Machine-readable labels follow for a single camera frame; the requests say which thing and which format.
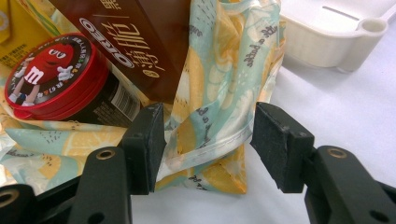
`white plastic tray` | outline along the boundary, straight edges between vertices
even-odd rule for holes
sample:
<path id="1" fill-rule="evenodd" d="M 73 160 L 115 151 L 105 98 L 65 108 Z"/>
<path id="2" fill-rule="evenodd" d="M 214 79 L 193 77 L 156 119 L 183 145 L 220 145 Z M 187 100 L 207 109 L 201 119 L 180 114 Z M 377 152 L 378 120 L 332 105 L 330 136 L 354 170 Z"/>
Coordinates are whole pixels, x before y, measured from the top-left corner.
<path id="1" fill-rule="evenodd" d="M 286 54 L 314 66 L 354 71 L 395 12 L 396 0 L 282 0 Z"/>

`oreo box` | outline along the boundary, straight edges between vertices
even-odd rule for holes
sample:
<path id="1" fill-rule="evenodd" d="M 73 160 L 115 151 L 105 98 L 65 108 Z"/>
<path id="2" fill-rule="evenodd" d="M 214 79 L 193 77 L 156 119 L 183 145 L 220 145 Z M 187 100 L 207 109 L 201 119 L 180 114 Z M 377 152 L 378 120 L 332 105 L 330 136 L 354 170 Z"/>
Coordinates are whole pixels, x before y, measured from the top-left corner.
<path id="1" fill-rule="evenodd" d="M 150 100 L 173 103 L 190 0 L 50 0 Z"/>

